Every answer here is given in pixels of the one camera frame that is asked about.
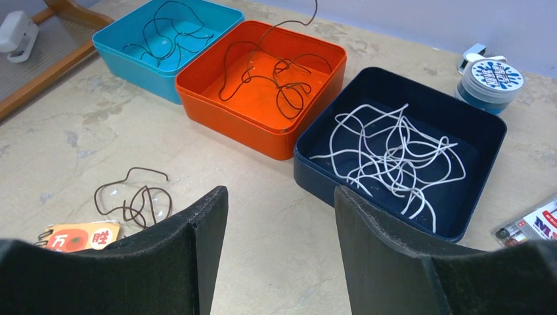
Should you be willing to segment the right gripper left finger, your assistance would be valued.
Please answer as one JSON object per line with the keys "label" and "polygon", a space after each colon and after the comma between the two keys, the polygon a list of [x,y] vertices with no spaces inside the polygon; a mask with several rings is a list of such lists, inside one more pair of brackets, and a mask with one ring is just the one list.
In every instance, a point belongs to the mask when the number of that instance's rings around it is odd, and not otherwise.
{"label": "right gripper left finger", "polygon": [[2,314],[209,314],[229,192],[101,250],[50,251],[1,240]]}

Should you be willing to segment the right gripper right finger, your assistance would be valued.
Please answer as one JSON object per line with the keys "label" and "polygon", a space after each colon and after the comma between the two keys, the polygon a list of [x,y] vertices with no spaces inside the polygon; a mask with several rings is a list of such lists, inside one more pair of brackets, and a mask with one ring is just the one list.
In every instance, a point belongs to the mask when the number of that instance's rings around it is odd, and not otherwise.
{"label": "right gripper right finger", "polygon": [[334,209],[353,314],[555,314],[556,242],[481,251],[441,240],[345,186]]}

